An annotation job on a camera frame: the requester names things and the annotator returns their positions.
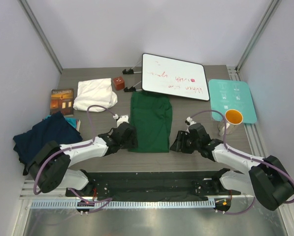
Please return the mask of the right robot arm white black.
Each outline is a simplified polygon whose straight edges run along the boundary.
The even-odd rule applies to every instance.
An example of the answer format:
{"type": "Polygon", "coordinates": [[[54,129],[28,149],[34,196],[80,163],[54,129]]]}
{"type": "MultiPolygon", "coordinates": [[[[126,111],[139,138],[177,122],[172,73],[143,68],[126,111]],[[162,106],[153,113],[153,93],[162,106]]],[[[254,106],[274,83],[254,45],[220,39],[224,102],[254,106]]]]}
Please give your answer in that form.
{"type": "Polygon", "coordinates": [[[214,176],[211,187],[217,194],[227,190],[248,194],[271,211],[294,196],[294,183],[278,158],[257,157],[231,148],[222,140],[211,139],[200,123],[178,131],[170,150],[188,154],[197,151],[204,158],[232,167],[214,176]]]}

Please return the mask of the green t-shirt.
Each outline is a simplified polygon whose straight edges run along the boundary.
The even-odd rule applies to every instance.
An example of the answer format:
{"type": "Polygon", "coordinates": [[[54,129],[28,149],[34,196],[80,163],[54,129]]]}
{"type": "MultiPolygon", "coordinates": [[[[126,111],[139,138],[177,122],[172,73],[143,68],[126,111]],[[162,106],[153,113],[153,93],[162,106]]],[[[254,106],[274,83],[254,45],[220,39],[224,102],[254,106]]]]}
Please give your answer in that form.
{"type": "Polygon", "coordinates": [[[167,95],[140,91],[131,96],[130,122],[136,128],[138,146],[130,152],[169,152],[173,109],[167,95]]]}

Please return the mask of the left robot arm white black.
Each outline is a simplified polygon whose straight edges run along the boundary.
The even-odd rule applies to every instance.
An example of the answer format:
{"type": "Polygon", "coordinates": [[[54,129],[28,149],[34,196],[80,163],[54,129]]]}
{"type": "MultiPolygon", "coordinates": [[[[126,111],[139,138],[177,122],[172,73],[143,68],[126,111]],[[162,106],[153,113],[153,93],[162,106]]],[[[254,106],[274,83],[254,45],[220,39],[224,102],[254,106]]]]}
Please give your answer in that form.
{"type": "Polygon", "coordinates": [[[104,157],[121,149],[138,146],[136,128],[122,122],[109,133],[75,144],[59,145],[48,142],[27,165],[27,171],[34,179],[33,193],[49,193],[57,188],[89,196],[95,188],[95,181],[85,170],[74,171],[70,167],[79,162],[104,157]]]}

